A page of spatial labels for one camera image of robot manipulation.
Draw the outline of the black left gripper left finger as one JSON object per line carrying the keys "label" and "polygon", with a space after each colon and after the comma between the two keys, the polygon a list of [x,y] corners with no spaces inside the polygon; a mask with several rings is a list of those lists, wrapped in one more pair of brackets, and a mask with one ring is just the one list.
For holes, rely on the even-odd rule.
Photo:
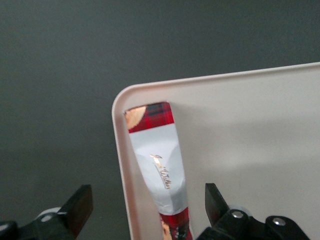
{"label": "black left gripper left finger", "polygon": [[92,186],[85,184],[62,207],[47,209],[22,227],[13,220],[1,221],[0,238],[2,240],[75,240],[92,212]]}

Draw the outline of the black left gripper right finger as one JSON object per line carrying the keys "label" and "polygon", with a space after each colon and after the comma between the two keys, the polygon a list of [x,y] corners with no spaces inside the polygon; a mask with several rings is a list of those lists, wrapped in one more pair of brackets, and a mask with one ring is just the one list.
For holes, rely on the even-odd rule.
{"label": "black left gripper right finger", "polygon": [[205,210],[210,226],[198,240],[308,240],[292,219],[271,215],[265,222],[241,209],[230,208],[214,183],[205,184]]}

